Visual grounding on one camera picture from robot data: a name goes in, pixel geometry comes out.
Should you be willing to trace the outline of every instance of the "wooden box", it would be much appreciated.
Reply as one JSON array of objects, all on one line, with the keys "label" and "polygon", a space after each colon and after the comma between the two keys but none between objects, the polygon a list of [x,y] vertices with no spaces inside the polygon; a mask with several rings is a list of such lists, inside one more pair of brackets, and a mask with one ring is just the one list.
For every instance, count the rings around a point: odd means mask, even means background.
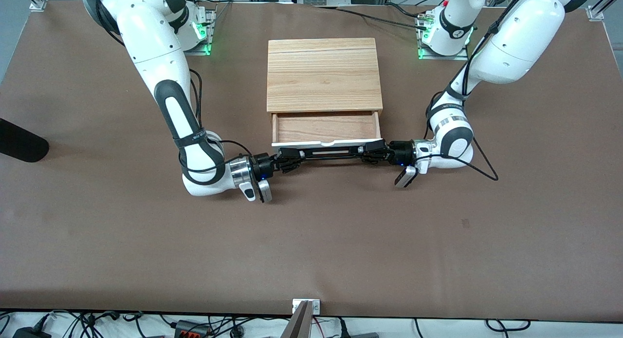
[{"label": "wooden box", "polygon": [[339,147],[381,138],[373,38],[269,41],[273,146]]}]

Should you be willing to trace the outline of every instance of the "brown table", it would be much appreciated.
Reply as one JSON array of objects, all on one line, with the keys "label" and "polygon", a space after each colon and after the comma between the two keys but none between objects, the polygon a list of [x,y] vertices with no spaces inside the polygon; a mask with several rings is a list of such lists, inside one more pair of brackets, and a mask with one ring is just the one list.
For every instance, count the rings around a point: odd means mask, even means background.
[{"label": "brown table", "polygon": [[[499,12],[481,13],[474,40]],[[271,151],[267,41],[320,37],[376,38],[387,140],[421,137],[461,65],[418,60],[406,28],[236,4],[212,55],[189,58],[207,128]],[[467,102],[498,182],[434,170],[398,190],[396,167],[325,162],[274,177],[268,205],[194,198],[125,50],[81,1],[49,1],[0,89],[0,117],[52,147],[36,164],[0,157],[0,305],[287,314],[320,298],[325,315],[621,321],[622,85],[603,25],[580,10],[525,78]]]}]

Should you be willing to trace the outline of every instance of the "wooden lid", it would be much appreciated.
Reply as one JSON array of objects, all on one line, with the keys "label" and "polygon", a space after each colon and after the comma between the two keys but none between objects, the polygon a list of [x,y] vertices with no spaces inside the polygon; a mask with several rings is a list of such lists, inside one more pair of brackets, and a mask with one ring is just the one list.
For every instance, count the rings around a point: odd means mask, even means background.
[{"label": "wooden lid", "polygon": [[373,38],[270,40],[270,113],[382,110]]}]

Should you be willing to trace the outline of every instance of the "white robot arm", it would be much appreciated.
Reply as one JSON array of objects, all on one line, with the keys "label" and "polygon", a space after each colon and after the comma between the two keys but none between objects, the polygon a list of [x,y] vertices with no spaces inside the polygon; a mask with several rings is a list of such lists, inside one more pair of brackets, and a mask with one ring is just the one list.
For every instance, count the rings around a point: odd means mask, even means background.
[{"label": "white robot arm", "polygon": [[194,196],[207,196],[239,188],[248,200],[255,200],[256,181],[251,174],[250,157],[225,162],[220,137],[200,127],[191,108],[190,73],[184,51],[205,38],[196,32],[198,7],[186,0],[84,3],[97,23],[122,37],[180,150],[182,180],[187,191]]},{"label": "white robot arm", "polygon": [[[476,20],[475,10],[481,0],[449,0],[437,18],[471,25]],[[464,167],[472,160],[471,146],[474,132],[465,115],[463,102],[481,81],[511,83],[525,75],[539,59],[558,31],[565,12],[576,9],[585,0],[516,0],[499,25],[480,41],[472,59],[450,81],[442,94],[431,101],[426,110],[427,123],[433,131],[431,140],[413,140],[417,173],[428,168],[451,169]],[[436,29],[429,36],[429,46],[441,49],[442,54],[456,54],[463,47],[463,39],[452,36],[456,27]]]}]

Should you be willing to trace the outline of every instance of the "open drawer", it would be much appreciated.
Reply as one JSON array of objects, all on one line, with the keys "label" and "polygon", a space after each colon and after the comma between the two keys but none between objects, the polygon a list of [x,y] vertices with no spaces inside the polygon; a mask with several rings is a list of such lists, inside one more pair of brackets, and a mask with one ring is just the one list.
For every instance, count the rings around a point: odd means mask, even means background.
[{"label": "open drawer", "polygon": [[273,147],[333,147],[381,138],[377,111],[273,113]]}]

